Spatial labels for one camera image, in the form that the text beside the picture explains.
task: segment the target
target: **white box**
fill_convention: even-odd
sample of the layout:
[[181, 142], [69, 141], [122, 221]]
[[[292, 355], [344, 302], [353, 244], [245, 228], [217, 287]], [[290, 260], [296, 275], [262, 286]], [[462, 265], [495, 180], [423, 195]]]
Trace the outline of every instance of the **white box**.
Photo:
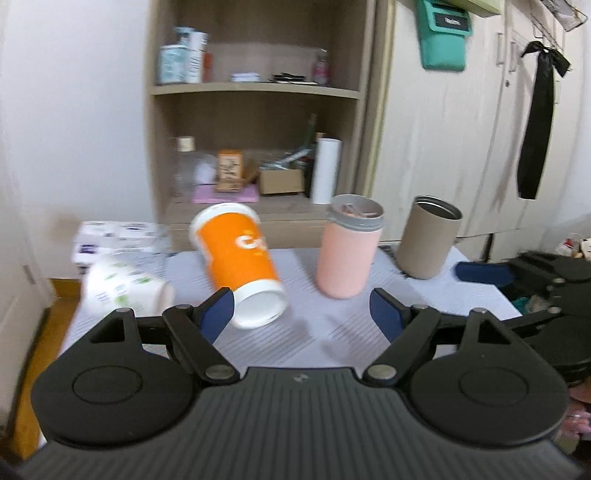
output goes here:
[[203, 81], [203, 56], [207, 49], [207, 34], [190, 32], [187, 40], [187, 72], [186, 83], [201, 83]]
[[185, 45], [164, 45], [160, 47], [160, 71], [158, 82], [183, 83], [187, 69], [187, 55], [189, 51]]
[[161, 235], [160, 225], [147, 222], [120, 222], [115, 248], [147, 248]]
[[101, 255], [120, 253], [168, 253], [165, 229], [148, 222], [82, 222], [74, 237], [72, 262], [80, 276]]
[[113, 248], [119, 222], [82, 222], [74, 237], [77, 244]]

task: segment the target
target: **door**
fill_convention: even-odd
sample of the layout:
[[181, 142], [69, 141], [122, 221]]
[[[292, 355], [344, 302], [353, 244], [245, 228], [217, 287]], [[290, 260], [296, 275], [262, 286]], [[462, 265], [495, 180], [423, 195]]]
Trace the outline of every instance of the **door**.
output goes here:
[[[551, 17], [549, 12], [546, 14], [546, 18]], [[556, 19], [551, 17], [551, 20], [553, 24], [550, 25], [554, 27], [554, 38], [563, 49], [566, 59], [571, 63], [571, 68], [564, 78], [561, 78], [557, 73], [554, 75], [556, 83], [554, 117], [544, 174], [540, 182], [538, 197], [526, 202], [519, 228], [548, 226], [554, 220], [579, 134], [583, 91], [583, 29], [588, 27], [579, 27], [567, 33], [564, 32]]]
[[[581, 32], [576, 30], [563, 35], [561, 26], [550, 12], [532, 0], [508, 2], [506, 21], [508, 54], [501, 100], [478, 200], [467, 225], [467, 236], [527, 228], [551, 221], [562, 193], [576, 136], [583, 70]], [[564, 43], [567, 47], [564, 53], [578, 71], [568, 72], [564, 79], [555, 73], [556, 105], [544, 174], [537, 199], [524, 200], [518, 197], [517, 166], [530, 114], [537, 56], [528, 54], [521, 58], [521, 53], [533, 40], [550, 45], [547, 39], [537, 38], [542, 35], [536, 22], [547, 34]]]
[[384, 127], [371, 196], [385, 210], [383, 240], [398, 240], [416, 195], [433, 195], [471, 211], [495, 124], [503, 66], [502, 15], [471, 15], [466, 69], [421, 66], [415, 4], [398, 0]]
[[5, 433], [23, 364], [35, 338], [46, 299], [34, 284], [23, 255], [25, 239], [9, 201], [0, 158], [0, 438]]

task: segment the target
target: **bottle cap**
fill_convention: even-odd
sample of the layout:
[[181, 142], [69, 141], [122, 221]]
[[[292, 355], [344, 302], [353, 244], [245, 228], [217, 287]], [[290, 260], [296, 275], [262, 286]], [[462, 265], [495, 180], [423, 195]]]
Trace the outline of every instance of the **bottle cap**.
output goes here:
[[177, 150], [179, 152], [194, 152], [195, 138], [194, 137], [177, 137]]
[[350, 230], [375, 232], [384, 225], [384, 209], [361, 195], [337, 195], [330, 202], [328, 219]]

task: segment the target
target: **black label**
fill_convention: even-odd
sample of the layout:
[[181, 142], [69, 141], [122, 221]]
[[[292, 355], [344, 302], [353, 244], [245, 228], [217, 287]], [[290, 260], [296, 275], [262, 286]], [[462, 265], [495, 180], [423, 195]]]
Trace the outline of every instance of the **black label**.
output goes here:
[[438, 27], [452, 28], [454, 30], [463, 30], [464, 32], [470, 30], [470, 28], [468, 27], [468, 19], [466, 17], [458, 17], [456, 15], [435, 13], [435, 24]]

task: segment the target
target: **black ribbon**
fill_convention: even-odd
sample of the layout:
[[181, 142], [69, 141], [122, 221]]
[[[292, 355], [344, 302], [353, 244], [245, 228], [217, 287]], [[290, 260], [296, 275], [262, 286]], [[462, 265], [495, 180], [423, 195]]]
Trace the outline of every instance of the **black ribbon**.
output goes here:
[[559, 51], [544, 47], [539, 41], [530, 42], [521, 57], [534, 52], [538, 52], [538, 69], [517, 167], [519, 196], [530, 200], [535, 200], [538, 195], [550, 142], [554, 115], [554, 69], [564, 77], [570, 67], [569, 61]]

